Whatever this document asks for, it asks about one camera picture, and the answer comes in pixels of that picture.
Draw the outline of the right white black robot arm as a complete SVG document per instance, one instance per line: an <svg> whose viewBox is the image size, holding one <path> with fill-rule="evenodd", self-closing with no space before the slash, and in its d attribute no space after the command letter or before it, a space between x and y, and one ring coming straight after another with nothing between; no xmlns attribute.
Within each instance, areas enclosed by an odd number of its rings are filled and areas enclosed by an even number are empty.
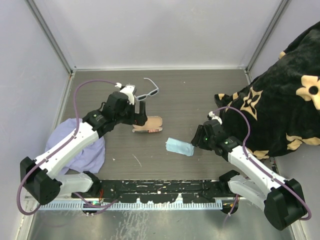
<svg viewBox="0 0 320 240"><path fill-rule="evenodd" d="M203 150L214 151L237 167L219 180L219 191L225 197L240 195L260 208L269 223L283 230L307 215L308 210L302 186L295 179L287 180L272 171L251 153L244 151L243 143L227 134L216 119L198 125L191 144Z"/></svg>

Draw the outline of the light blue cleaning cloth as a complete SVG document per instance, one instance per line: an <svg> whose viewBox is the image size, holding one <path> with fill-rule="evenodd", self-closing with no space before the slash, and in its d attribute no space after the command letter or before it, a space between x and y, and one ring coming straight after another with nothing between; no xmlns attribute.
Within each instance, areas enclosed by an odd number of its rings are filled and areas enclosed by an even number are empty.
<svg viewBox="0 0 320 240"><path fill-rule="evenodd" d="M194 146L191 143L171 137L167 139L165 147L168 152L177 153L188 157L191 157L194 154Z"/></svg>

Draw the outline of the flag print glasses case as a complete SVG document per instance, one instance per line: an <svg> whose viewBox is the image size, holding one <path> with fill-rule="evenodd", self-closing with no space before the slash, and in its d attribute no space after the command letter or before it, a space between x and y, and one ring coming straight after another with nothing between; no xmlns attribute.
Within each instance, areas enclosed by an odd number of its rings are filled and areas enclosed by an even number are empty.
<svg viewBox="0 0 320 240"><path fill-rule="evenodd" d="M133 133L158 133L163 130L163 119L160 116L148 116L143 126L133 125Z"/></svg>

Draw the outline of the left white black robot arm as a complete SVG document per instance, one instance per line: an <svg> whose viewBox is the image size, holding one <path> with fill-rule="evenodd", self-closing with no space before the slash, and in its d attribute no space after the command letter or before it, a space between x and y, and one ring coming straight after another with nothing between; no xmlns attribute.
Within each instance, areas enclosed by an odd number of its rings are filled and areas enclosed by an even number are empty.
<svg viewBox="0 0 320 240"><path fill-rule="evenodd" d="M85 147L111 132L116 125L143 126L148 119L146 103L139 102L139 112L135 112L135 106L126 93L115 91L110 94L101 110L89 112L57 145L35 159L25 157L20 162L22 186L41 206L65 194L84 193L88 198L97 197L101 182L93 173L59 173Z"/></svg>

